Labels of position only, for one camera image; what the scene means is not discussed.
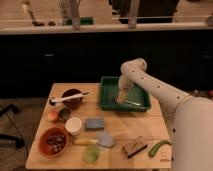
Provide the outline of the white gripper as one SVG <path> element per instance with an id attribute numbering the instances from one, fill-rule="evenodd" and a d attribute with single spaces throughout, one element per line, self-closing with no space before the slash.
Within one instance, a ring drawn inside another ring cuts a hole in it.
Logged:
<path id="1" fill-rule="evenodd" d="M 118 81 L 118 87 L 120 91 L 116 98 L 117 103 L 123 103 L 128 95 L 128 90 L 133 87 L 134 83 L 127 79 L 124 75 L 121 75 Z"/>

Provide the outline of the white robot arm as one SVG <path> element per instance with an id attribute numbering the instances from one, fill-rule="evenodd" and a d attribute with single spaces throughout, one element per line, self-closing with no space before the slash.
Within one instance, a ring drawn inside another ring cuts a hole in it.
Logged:
<path id="1" fill-rule="evenodd" d="M 213 101 L 195 97 L 145 72 L 137 58 L 121 65 L 118 102 L 134 83 L 149 92 L 174 114 L 172 171 L 213 171 Z"/>

